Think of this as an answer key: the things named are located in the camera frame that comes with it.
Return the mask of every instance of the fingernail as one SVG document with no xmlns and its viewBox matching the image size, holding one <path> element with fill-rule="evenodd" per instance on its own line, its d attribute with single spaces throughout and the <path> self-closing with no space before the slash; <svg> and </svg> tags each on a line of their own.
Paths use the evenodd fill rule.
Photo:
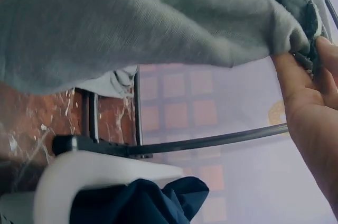
<svg viewBox="0 0 338 224">
<path fill-rule="evenodd" d="M 321 44 L 321 45 L 332 45 L 332 43 L 328 39 L 322 36 L 318 37 L 316 42 L 317 44 Z"/>
</svg>

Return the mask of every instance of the hand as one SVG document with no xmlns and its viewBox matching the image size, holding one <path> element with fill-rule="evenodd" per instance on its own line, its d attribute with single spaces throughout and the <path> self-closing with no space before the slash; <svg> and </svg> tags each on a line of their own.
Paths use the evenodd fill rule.
<svg viewBox="0 0 338 224">
<path fill-rule="evenodd" d="M 338 48 L 317 39 L 323 62 L 314 80 L 289 53 L 273 57 L 290 136 L 338 217 Z"/>
</svg>

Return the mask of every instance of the tiled wall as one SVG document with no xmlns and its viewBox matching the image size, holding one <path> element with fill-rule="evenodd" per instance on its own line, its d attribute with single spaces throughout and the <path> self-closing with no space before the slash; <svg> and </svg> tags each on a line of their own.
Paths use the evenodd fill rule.
<svg viewBox="0 0 338 224">
<path fill-rule="evenodd" d="M 332 2 L 338 8 L 338 0 Z M 285 122 L 269 58 L 233 69 L 142 66 L 141 99 L 145 144 Z M 153 161 L 180 166 L 209 186 L 210 195 L 193 223 L 336 223 L 288 134 L 156 154 Z"/>
</svg>

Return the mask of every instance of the metal bar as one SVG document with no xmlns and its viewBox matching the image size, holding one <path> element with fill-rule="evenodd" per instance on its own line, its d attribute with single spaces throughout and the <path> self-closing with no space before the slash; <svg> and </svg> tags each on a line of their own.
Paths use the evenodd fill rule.
<svg viewBox="0 0 338 224">
<path fill-rule="evenodd" d="M 99 143 L 99 95 L 89 92 L 89 136 Z"/>
<path fill-rule="evenodd" d="M 142 138 L 142 122 L 141 122 L 141 98 L 140 98 L 140 79 L 139 79 L 139 71 L 135 74 L 134 77 L 134 103 L 135 103 L 135 139 L 136 145 L 143 145 Z"/>
<path fill-rule="evenodd" d="M 53 153 L 58 156 L 71 151 L 89 151 L 100 154 L 108 154 L 127 157 L 127 145 L 101 141 L 94 143 L 92 138 L 76 135 L 57 135 L 52 143 Z"/>
<path fill-rule="evenodd" d="M 325 4 L 327 6 L 327 9 L 328 11 L 330 12 L 331 14 L 331 17 L 334 21 L 334 24 L 336 25 L 337 29 L 338 29 L 338 15 L 337 15 L 337 12 L 335 11 L 332 3 L 330 0 L 324 0 L 325 1 Z"/>
<path fill-rule="evenodd" d="M 202 147 L 219 146 L 236 142 L 249 141 L 251 139 L 263 138 L 288 132 L 286 124 L 274 125 L 259 129 L 246 130 L 238 133 L 230 133 L 219 136 L 190 139 L 187 141 L 169 142 L 161 144 L 129 146 L 128 155 L 143 155 L 165 153 L 172 151 L 188 150 Z"/>
</svg>

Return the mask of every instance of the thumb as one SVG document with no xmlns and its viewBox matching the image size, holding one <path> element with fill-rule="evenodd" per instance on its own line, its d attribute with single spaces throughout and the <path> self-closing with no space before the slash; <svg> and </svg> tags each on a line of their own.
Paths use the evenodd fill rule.
<svg viewBox="0 0 338 224">
<path fill-rule="evenodd" d="M 317 50 L 323 66 L 333 75 L 338 76 L 338 47 L 328 39 L 320 36 L 316 40 Z"/>
</svg>

